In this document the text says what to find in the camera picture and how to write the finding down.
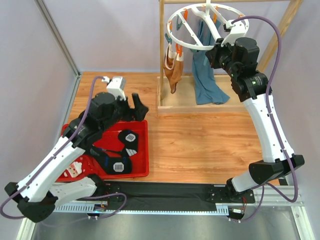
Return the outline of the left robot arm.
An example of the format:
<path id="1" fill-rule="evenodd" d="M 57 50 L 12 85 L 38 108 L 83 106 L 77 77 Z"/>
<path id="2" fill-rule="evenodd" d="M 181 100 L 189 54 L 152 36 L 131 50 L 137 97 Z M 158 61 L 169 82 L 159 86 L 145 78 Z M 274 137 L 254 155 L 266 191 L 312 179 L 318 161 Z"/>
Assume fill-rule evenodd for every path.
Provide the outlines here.
<path id="1" fill-rule="evenodd" d="M 23 180 L 5 186 L 8 200 L 16 202 L 22 218 L 39 223 L 61 205 L 78 199 L 104 197 L 107 186 L 97 174 L 57 186 L 54 183 L 78 157 L 96 150 L 94 143 L 113 125 L 119 121 L 141 122 L 145 119 L 148 107 L 137 93 L 131 96 L 134 107 L 129 106 L 127 97 L 109 92 L 90 95 L 86 109 L 69 123 L 42 162 Z"/>

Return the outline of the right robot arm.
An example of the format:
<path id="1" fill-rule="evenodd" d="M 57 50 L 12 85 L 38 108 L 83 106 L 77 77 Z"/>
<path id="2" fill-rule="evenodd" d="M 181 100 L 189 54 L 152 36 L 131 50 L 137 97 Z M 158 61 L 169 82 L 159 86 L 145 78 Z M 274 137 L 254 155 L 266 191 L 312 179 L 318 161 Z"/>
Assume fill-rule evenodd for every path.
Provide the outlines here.
<path id="1" fill-rule="evenodd" d="M 305 164 L 281 129 L 268 78 L 257 70 L 259 52 L 254 39 L 240 37 L 234 44 L 223 44 L 223 38 L 218 38 L 205 53 L 213 69 L 223 69 L 230 76 L 231 87 L 249 113 L 262 149 L 262 160 L 250 163 L 245 173 L 227 181 L 236 194 L 284 177 Z"/>

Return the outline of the red santa sock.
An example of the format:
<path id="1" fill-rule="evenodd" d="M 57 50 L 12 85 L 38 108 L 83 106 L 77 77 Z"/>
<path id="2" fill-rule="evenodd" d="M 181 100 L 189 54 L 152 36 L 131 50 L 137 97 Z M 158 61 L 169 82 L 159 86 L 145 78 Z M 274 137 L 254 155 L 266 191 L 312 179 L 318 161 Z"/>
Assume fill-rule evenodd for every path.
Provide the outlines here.
<path id="1" fill-rule="evenodd" d="M 63 180 L 85 177 L 89 174 L 96 173 L 97 169 L 93 164 L 93 159 L 90 156 L 82 155 L 72 162 L 61 174 Z"/>

